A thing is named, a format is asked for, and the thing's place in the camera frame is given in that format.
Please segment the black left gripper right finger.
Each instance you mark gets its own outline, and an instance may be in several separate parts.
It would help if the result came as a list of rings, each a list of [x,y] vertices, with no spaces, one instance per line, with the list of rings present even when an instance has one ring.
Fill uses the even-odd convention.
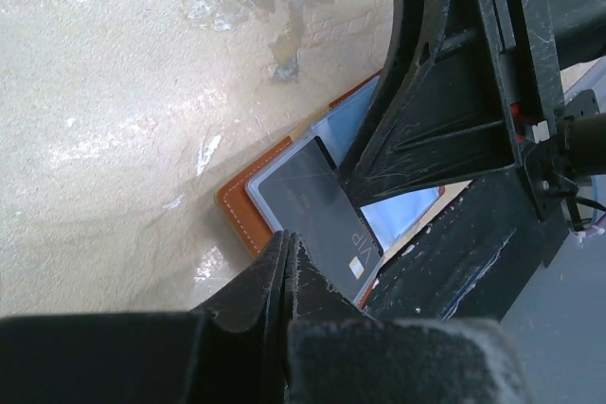
[[[500,326],[487,319],[366,317],[330,288],[300,236],[284,233],[289,302],[285,365],[292,403],[530,403],[523,368]],[[347,318],[301,311],[309,271]]]

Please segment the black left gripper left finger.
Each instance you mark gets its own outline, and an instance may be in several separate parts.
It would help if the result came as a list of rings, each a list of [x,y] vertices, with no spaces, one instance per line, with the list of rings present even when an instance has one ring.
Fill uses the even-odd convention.
[[[9,317],[5,403],[279,403],[289,236],[194,309]]]

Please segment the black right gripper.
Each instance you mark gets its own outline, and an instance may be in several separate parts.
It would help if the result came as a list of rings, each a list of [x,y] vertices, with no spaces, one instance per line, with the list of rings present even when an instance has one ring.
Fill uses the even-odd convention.
[[[516,168],[540,220],[605,208],[580,186],[605,171],[594,91],[561,71],[605,55],[605,0],[393,0],[390,43],[339,167],[353,202]]]

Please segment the brown leather card holder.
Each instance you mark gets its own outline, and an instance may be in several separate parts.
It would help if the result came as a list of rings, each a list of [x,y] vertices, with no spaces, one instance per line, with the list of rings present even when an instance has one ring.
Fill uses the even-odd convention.
[[[360,205],[347,194],[337,170],[377,83],[370,77],[316,112],[217,194],[251,255],[276,231],[296,233],[313,265],[358,307],[380,267],[449,196],[438,186]]]

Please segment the black VIP card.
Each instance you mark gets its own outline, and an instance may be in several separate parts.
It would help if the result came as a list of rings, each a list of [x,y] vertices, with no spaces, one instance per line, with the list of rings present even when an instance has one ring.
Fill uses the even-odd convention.
[[[274,232],[298,233],[316,268],[348,300],[361,302],[383,249],[350,202],[319,136],[286,148],[248,182],[246,192]]]

